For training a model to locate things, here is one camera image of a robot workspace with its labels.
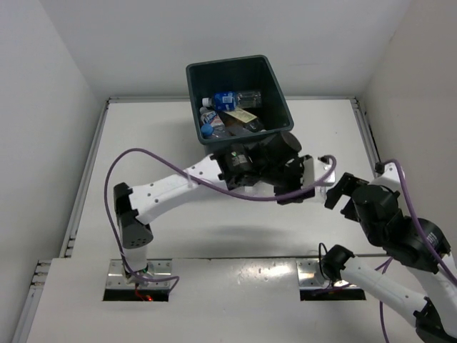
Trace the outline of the small clear blue label bottle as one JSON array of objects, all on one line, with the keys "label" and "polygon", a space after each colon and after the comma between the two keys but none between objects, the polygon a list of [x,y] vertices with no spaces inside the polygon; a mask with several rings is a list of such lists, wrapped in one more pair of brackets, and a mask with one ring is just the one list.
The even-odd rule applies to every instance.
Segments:
[{"label": "small clear blue label bottle", "polygon": [[233,111],[235,109],[255,109],[262,107],[261,92],[222,91],[202,99],[202,106],[216,111]]}]

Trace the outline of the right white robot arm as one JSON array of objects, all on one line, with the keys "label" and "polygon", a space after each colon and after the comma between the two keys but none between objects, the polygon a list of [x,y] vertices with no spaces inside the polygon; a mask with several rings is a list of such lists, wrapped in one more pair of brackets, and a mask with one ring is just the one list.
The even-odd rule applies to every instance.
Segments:
[{"label": "right white robot arm", "polygon": [[389,173],[372,182],[345,173],[328,191],[325,207],[334,208],[343,195],[350,199],[342,215],[361,225],[370,244],[406,267],[424,293],[392,281],[338,244],[321,259],[322,275],[369,293],[403,317],[423,342],[455,342],[456,285],[439,267],[440,262],[449,267],[452,261],[451,246],[443,232],[426,219],[418,220],[423,233],[417,232],[412,218],[399,207],[401,193]]}]

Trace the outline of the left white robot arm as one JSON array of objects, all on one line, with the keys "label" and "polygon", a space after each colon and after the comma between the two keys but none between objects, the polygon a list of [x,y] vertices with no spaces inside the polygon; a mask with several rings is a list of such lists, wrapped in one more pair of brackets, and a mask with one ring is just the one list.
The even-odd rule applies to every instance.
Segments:
[{"label": "left white robot arm", "polygon": [[251,143],[232,143],[187,169],[156,182],[114,187],[114,210],[107,211],[129,283],[156,281],[146,261],[154,239],[151,223],[188,202],[220,193],[254,202],[301,203],[315,195],[321,162],[301,155],[297,138],[283,132]]}]

